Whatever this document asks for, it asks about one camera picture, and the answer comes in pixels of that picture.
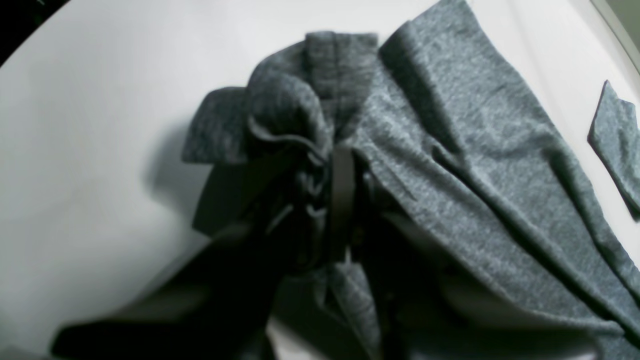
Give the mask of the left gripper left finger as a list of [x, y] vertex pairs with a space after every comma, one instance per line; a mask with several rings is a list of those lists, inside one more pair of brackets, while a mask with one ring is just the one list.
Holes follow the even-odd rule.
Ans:
[[68, 360], [272, 360], [266, 326], [286, 278], [334, 258], [341, 153], [284, 151], [209, 176], [193, 228], [210, 244], [102, 319], [66, 325]]

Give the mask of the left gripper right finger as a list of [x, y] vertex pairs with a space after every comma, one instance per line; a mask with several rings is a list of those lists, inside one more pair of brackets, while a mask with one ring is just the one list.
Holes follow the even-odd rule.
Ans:
[[342, 150], [342, 236], [362, 266], [383, 360], [599, 360], [590, 331], [489, 289], [410, 219], [361, 153]]

